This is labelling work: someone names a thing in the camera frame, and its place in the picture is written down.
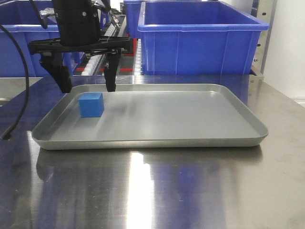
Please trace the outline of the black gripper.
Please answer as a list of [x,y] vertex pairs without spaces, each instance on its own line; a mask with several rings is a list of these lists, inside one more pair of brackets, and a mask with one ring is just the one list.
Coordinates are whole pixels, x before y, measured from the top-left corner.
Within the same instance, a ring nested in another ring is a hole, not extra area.
[[[108,53],[117,49],[131,49],[128,37],[102,36],[98,10],[112,13],[110,3],[102,4],[92,0],[53,0],[59,38],[31,41],[28,44],[31,54],[41,53],[40,65],[51,75],[62,93],[70,93],[72,83],[67,66],[63,65],[61,53],[44,52],[85,52]],[[116,90],[116,74],[121,53],[106,54],[104,78],[108,92]]]

